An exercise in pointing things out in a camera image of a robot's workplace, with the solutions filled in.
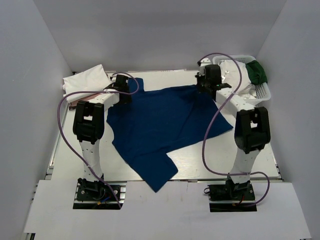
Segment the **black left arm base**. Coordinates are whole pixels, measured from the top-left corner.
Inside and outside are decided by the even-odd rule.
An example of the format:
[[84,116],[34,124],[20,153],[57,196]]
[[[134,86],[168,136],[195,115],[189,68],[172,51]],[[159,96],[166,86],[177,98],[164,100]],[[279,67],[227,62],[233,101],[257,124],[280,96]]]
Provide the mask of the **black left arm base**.
[[73,201],[74,210],[120,210],[125,201],[125,184],[111,184],[111,188],[100,181],[77,180]]

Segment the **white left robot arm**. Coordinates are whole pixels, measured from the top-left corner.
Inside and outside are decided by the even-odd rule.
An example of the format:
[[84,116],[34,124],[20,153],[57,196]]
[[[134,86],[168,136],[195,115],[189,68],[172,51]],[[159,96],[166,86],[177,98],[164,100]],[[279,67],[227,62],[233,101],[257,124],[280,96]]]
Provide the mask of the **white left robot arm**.
[[106,112],[117,104],[132,102],[129,77],[117,74],[115,81],[89,100],[80,100],[75,109],[73,133],[79,141],[85,162],[83,178],[93,182],[103,178],[100,139],[104,135]]

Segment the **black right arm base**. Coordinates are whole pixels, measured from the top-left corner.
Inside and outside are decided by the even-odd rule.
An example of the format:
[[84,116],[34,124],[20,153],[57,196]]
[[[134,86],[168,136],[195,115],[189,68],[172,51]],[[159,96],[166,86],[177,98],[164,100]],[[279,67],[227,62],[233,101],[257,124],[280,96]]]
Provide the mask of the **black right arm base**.
[[256,197],[250,180],[234,183],[228,177],[224,184],[209,184],[203,193],[208,195],[211,213],[257,211]]

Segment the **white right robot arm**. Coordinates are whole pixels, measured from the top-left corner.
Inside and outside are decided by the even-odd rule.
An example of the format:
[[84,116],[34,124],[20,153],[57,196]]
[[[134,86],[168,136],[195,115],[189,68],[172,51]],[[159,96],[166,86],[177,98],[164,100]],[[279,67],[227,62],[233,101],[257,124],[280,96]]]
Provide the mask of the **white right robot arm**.
[[195,77],[198,89],[208,93],[235,117],[234,141],[237,153],[233,167],[227,174],[232,183],[225,187],[225,192],[229,198],[236,200],[244,193],[242,185],[250,181],[258,154],[271,140],[268,110],[246,102],[232,91],[229,84],[222,83],[221,69],[217,64],[202,63]]

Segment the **blue t shirt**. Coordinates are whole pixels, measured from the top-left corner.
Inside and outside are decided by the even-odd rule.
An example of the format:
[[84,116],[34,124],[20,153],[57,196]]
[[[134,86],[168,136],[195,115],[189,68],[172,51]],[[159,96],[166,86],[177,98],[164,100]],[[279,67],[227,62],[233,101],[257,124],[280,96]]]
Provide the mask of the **blue t shirt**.
[[143,79],[138,78],[137,82],[129,79],[129,90],[137,91],[132,102],[111,107],[106,121],[119,155],[154,192],[178,173],[169,152],[233,128],[218,114],[211,129],[207,129],[218,107],[195,85],[145,91]]

